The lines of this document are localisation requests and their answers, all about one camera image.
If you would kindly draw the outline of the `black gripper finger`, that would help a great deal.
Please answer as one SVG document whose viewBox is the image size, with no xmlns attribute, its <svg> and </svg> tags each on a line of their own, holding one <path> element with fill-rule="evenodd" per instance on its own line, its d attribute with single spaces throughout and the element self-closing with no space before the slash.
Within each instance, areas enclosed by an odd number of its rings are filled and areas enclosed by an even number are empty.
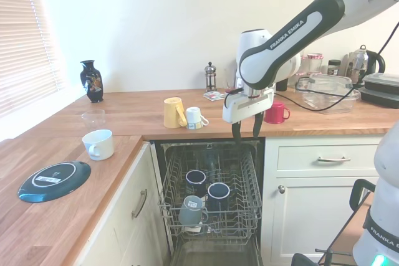
<svg viewBox="0 0 399 266">
<path fill-rule="evenodd" d="M 262 123 L 263 123 L 263 119 L 264 119 L 264 113 L 257 113 L 254 116 L 254 126 L 253 126 L 253 137 L 257 138 L 259 136 L 259 132 L 261 130 L 262 127 Z"/>
<path fill-rule="evenodd" d="M 231 125 L 231 131 L 233 134 L 234 142 L 236 144 L 241 143 L 241 121 L 233 123 Z"/>
</svg>

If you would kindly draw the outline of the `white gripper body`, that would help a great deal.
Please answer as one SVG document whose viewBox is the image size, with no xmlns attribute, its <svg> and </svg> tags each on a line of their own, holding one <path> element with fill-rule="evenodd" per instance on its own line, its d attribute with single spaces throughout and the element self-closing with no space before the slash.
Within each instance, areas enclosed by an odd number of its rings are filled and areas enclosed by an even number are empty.
<svg viewBox="0 0 399 266">
<path fill-rule="evenodd" d="M 237 123 L 262 113 L 271 108 L 273 99 L 273 88 L 261 90 L 261 94 L 255 98 L 248 97 L 241 88 L 229 92 L 224 98 L 223 120 L 228 123 Z"/>
</svg>

